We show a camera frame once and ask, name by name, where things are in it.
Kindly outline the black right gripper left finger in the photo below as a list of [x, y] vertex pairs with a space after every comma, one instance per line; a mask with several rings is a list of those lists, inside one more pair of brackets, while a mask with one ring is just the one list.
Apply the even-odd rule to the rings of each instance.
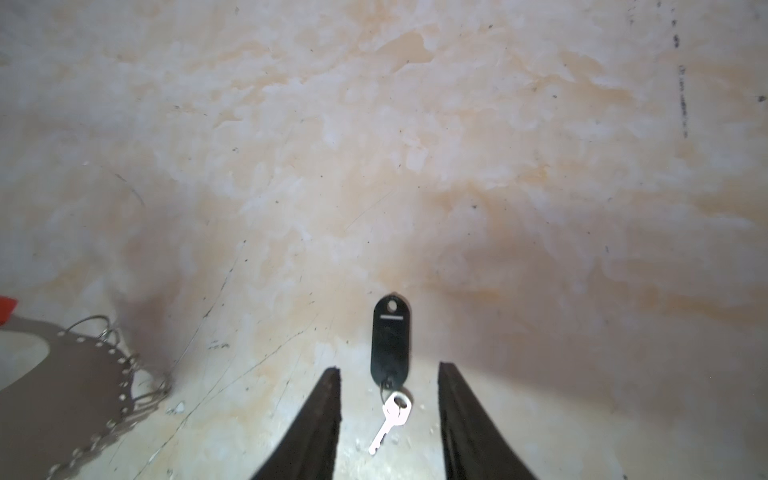
[[327, 368], [252, 479], [332, 479], [341, 425], [341, 374]]

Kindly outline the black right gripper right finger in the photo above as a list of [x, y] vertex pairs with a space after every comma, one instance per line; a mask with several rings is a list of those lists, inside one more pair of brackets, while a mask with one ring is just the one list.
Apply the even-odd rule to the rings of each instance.
[[438, 405], [448, 479], [533, 479], [507, 444], [458, 367], [438, 369]]

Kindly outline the black key tag with key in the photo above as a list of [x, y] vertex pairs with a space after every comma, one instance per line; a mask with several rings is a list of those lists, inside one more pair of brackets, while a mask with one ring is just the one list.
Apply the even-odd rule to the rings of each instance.
[[409, 375], [411, 310], [404, 297], [390, 293], [374, 306], [370, 374], [379, 388], [384, 420], [368, 447], [375, 456], [393, 428], [404, 425], [413, 405], [403, 390]]

